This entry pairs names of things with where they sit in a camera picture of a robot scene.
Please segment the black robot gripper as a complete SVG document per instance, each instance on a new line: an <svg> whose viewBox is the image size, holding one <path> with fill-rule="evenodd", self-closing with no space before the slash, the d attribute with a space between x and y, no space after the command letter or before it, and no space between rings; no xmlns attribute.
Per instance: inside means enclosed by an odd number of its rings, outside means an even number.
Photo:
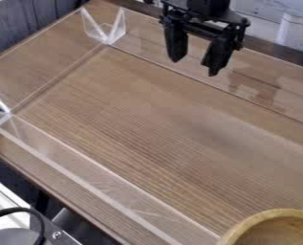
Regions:
<svg viewBox="0 0 303 245"><path fill-rule="evenodd" d="M167 56L178 62L188 52L188 35L212 40L200 64L215 77L234 50L243 47L250 20L230 8L230 0L162 0Z"/></svg>

